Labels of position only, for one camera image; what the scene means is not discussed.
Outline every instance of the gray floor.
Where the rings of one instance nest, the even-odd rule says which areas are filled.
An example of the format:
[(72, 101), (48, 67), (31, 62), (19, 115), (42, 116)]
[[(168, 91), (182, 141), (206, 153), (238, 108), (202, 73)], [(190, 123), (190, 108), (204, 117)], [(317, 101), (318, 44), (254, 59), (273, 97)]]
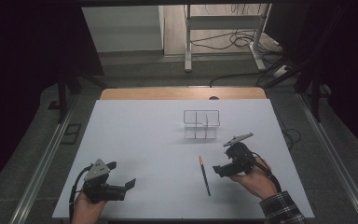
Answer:
[[(161, 55), (118, 55), (101, 56), (105, 77), (101, 81), (117, 88), (208, 86), (218, 76), (255, 71), (255, 63), (249, 54), (195, 57), (192, 73), (184, 72), (182, 57)], [(215, 86), (254, 86), (259, 75), (225, 78)], [(77, 99), (70, 124), (82, 124), (81, 135), (73, 145), (60, 145), (48, 169), (41, 189), (38, 191), (26, 223), (67, 223), (67, 220), (52, 219), (55, 203), (69, 173), (72, 161), (85, 132), (90, 113), (102, 89), (80, 78), (83, 90), (70, 99)], [(311, 128), (301, 103), (294, 93), (293, 77), (280, 85), (265, 90), (276, 110), (283, 129), (296, 129), (301, 139), (293, 145), (291, 155), (301, 182), (304, 185), (315, 219), (310, 223), (358, 223), (358, 214), (347, 191), (343, 188), (325, 150)], [(0, 223), (8, 223), (33, 175), (36, 165), (46, 150), (48, 142), (57, 128), (58, 111), (48, 110), (51, 101), (57, 100), (56, 86), (46, 89), (41, 96), (41, 105), (24, 135), (21, 143), (0, 174)], [(337, 153), (348, 168), (358, 186), (358, 141), (333, 113), (325, 99), (321, 101), (323, 125)], [(298, 135), (289, 132), (294, 139)], [(62, 141), (71, 141), (65, 136)]]

